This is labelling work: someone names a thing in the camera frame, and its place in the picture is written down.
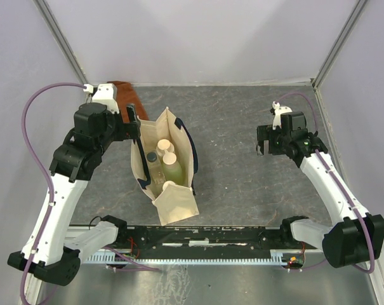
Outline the green bottle round cap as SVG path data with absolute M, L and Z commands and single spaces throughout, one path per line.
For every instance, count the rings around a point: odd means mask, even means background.
M 175 186 L 176 183 L 171 181 L 171 180 L 168 180 L 166 181 L 163 185 L 162 185 L 162 190 L 164 191 L 168 186 Z

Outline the green pump dispenser bottle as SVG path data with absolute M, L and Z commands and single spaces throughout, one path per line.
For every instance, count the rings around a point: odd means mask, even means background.
M 183 170 L 175 153 L 167 152 L 162 157 L 162 169 L 166 180 L 183 184 Z

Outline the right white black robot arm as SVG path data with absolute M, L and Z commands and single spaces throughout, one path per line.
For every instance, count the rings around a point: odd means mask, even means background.
M 273 110 L 272 124 L 256 129 L 258 153 L 285 155 L 315 187 L 331 219 L 324 226 L 304 216 L 286 221 L 279 241 L 294 248 L 301 241 L 322 250 L 334 268 L 367 263 L 365 273 L 373 273 L 384 240 L 384 218 L 373 215 L 357 200 L 333 165 L 328 148 L 317 132 L 310 132 L 302 112 L 290 108 Z

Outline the cream lotion bottle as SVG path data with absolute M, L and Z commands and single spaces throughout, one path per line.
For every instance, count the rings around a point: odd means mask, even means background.
M 161 139 L 156 146 L 157 154 L 163 157 L 166 153 L 174 153 L 175 147 L 168 139 Z

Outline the clear bottle black cap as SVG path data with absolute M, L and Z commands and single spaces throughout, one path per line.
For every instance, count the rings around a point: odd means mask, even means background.
M 155 151 L 147 153 L 147 164 L 150 176 L 156 186 L 163 186 L 165 183 L 165 176 L 163 174 L 162 165 L 159 157 Z

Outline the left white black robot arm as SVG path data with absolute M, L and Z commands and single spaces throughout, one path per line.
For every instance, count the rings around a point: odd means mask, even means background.
M 111 215 L 72 241 L 65 239 L 77 202 L 108 147 L 115 141 L 140 138 L 135 105 L 128 104 L 126 111 L 127 123 L 120 112 L 110 111 L 101 103 L 79 106 L 74 127 L 53 153 L 48 174 L 51 187 L 31 237 L 21 251 L 10 254 L 9 266 L 28 271 L 46 283 L 66 286 L 80 265 L 99 249 L 127 244 L 126 221 Z

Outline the cream canvas tote bag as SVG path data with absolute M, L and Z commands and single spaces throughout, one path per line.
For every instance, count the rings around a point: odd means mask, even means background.
M 168 108 L 156 121 L 140 120 L 131 169 L 162 226 L 199 215 L 193 186 L 197 151 L 183 121 Z

